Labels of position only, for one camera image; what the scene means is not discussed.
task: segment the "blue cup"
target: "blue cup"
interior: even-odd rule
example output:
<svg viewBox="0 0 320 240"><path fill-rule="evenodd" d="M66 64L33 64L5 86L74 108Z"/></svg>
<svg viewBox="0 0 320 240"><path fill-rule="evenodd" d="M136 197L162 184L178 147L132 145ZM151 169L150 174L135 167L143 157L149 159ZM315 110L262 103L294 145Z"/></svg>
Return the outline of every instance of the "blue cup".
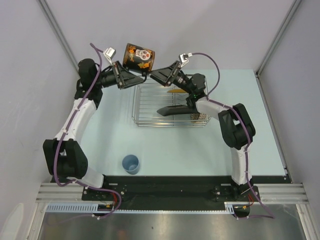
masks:
<svg viewBox="0 0 320 240"><path fill-rule="evenodd" d="M140 169L139 159L135 155L125 156L122 160L122 167L128 174L137 174Z"/></svg>

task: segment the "white wall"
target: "white wall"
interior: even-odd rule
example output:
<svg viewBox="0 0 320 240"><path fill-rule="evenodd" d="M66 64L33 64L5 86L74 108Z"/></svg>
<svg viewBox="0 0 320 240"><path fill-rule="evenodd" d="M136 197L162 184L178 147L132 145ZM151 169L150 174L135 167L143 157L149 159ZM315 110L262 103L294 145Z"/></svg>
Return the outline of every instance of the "white wall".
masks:
<svg viewBox="0 0 320 240"><path fill-rule="evenodd" d="M261 76L293 179L320 223L320 1L306 0Z"/></svg>
<svg viewBox="0 0 320 240"><path fill-rule="evenodd" d="M155 50L155 68L178 55L205 52L222 69L257 69L294 0L48 0L77 60L95 58L87 47L128 42ZM189 69L212 69L195 56Z"/></svg>
<svg viewBox="0 0 320 240"><path fill-rule="evenodd" d="M1 1L0 32L0 230L24 203L22 239L49 177L42 144L71 110L77 73L35 0Z"/></svg>

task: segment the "skull graphic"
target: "skull graphic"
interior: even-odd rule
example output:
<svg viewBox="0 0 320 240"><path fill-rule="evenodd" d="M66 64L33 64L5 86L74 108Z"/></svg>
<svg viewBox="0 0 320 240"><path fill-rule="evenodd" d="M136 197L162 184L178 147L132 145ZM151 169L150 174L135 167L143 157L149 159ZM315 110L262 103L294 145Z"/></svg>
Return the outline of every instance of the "skull graphic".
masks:
<svg viewBox="0 0 320 240"><path fill-rule="evenodd" d="M137 49L135 51L135 55L137 57L140 57L144 61L148 60L151 57L150 52L148 52L147 50L139 50L139 49Z"/></svg>

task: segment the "dish rack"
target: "dish rack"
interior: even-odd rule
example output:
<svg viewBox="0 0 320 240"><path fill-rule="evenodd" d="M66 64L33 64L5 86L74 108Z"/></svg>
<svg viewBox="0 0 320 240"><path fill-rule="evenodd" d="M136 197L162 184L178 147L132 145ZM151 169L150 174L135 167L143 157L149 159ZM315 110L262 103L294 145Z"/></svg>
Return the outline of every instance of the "dish rack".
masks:
<svg viewBox="0 0 320 240"><path fill-rule="evenodd" d="M171 93L175 85L164 87L148 78L134 87L132 119L139 127L204 127L210 120L205 114L162 116L157 110L166 106L187 105L188 93Z"/></svg>

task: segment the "table surface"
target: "table surface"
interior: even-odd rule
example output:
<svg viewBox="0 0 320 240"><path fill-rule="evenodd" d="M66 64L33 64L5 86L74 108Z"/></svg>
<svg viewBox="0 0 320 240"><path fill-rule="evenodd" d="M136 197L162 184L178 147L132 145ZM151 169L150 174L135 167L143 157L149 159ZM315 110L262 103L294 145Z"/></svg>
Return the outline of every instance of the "table surface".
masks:
<svg viewBox="0 0 320 240"><path fill-rule="evenodd" d="M186 70L206 75L208 88L217 81L215 70ZM91 168L105 175L128 175L122 167L126 155L136 155L141 176L221 176L232 173L231 152L224 143L219 122L205 127L138 127L132 119L134 88L103 89L98 110L89 121L81 147ZM211 99L245 105L256 135L249 162L251 173L283 176L285 171L266 109L252 70L221 70Z"/></svg>

